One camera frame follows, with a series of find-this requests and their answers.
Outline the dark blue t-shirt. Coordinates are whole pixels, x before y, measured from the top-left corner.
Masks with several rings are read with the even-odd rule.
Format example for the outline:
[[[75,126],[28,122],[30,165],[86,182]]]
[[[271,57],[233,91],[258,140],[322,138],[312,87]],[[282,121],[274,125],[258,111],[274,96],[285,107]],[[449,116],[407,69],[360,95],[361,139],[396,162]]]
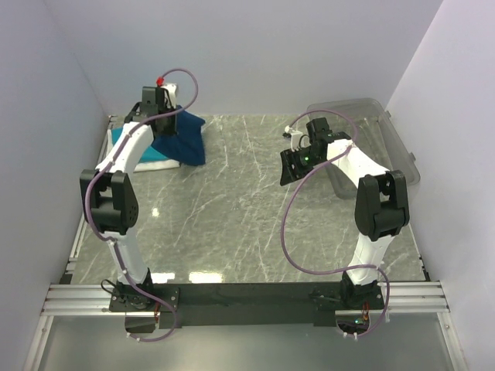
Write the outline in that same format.
[[[184,165],[205,165],[206,154],[202,136],[205,120],[183,111],[178,113],[176,123],[177,134],[157,137],[152,147],[165,157]]]

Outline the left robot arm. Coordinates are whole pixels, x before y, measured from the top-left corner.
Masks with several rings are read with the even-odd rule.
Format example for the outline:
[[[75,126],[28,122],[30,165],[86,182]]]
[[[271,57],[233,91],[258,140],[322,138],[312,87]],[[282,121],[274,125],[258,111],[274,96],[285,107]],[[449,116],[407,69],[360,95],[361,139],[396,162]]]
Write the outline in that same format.
[[[144,311],[155,304],[151,273],[137,244],[139,208],[131,175],[159,134],[176,133],[174,116],[148,118],[175,111],[177,90],[175,83],[144,87],[142,101],[125,118],[107,156],[96,169],[80,175],[85,219],[96,236],[108,244],[118,270],[111,292],[112,307]]]

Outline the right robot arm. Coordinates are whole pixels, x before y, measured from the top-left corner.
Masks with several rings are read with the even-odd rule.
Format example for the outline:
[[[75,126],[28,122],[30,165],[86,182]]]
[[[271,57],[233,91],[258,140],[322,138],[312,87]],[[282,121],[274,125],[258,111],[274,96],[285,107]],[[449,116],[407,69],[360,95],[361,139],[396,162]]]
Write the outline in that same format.
[[[372,160],[345,132],[329,128],[324,117],[306,125],[309,144],[299,144],[304,134],[285,128],[291,148],[281,151],[281,186],[301,182],[318,168],[335,165],[356,187],[354,220],[357,245],[340,281],[340,302],[360,307],[378,292],[379,267],[393,239],[410,220],[405,174]]]

